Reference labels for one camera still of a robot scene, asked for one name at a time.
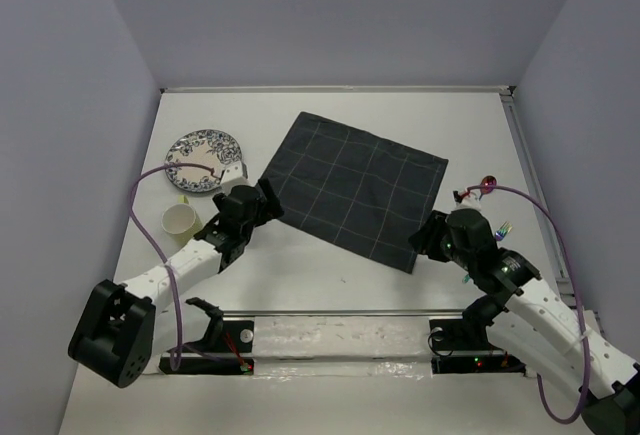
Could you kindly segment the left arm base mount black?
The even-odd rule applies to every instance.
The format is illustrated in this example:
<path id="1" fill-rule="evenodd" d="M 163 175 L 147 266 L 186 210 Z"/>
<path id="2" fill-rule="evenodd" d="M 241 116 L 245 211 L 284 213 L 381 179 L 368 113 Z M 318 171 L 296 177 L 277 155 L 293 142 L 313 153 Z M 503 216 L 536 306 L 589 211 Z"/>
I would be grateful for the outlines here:
<path id="1" fill-rule="evenodd" d="M 170 350 L 176 341 L 175 314 L 165 310 L 157 319 L 152 362 L 165 375 L 250 376 L 254 373 L 252 318 L 234 318 L 198 297 L 181 305 L 184 345 L 180 366 L 170 364 Z"/>

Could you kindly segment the dark grey checked cloth placemat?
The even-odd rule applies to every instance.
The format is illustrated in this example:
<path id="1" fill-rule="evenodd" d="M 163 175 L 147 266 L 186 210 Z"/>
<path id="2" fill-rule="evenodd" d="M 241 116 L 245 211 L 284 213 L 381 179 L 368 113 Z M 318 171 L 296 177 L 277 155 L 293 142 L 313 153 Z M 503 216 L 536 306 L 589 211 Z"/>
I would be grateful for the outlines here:
<path id="1" fill-rule="evenodd" d="M 263 176 L 283 223 L 411 273 L 409 239 L 432 211 L 447 167 L 444 158 L 302 112 Z"/>

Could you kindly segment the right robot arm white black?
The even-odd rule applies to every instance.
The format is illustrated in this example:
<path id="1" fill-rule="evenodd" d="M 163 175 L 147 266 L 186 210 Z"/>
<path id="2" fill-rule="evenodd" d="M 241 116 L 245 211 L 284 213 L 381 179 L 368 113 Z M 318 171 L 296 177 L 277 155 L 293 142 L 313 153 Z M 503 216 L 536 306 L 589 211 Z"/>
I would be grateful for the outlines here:
<path id="1" fill-rule="evenodd" d="M 638 433 L 638 361 L 587 327 L 526 258 L 500 247 L 479 211 L 434 211 L 409 243 L 431 260 L 455 263 L 482 291 L 460 323 L 468 345 L 489 342 L 576 396 L 592 433 Z"/>

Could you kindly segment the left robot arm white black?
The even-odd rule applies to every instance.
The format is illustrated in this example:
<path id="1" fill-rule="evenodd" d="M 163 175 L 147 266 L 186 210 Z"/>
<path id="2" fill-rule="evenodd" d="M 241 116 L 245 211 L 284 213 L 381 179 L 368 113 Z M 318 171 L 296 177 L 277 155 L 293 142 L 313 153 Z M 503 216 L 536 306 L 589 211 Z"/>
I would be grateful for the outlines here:
<path id="1" fill-rule="evenodd" d="M 217 214 L 176 254 L 120 284 L 103 280 L 92 289 L 68 345 L 71 359 L 125 388 L 156 354 L 188 340 L 201 350 L 219 343 L 221 325 L 206 315 L 193 318 L 187 330 L 178 319 L 177 339 L 169 342 L 160 333 L 160 315 L 168 307 L 180 315 L 180 295 L 222 273 L 243 255 L 254 229 L 284 211 L 266 178 L 255 186 L 237 185 L 213 201 Z"/>

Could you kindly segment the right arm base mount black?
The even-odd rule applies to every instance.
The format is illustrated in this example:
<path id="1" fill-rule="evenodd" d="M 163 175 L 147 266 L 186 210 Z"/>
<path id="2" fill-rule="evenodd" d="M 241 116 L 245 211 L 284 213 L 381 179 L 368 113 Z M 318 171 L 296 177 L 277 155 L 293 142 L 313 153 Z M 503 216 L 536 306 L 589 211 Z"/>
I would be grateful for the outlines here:
<path id="1" fill-rule="evenodd" d="M 499 305 L 483 296 L 458 318 L 429 322 L 427 346 L 432 353 L 435 374 L 526 373 L 526 366 L 505 349 L 492 345 L 487 328 L 502 313 Z"/>

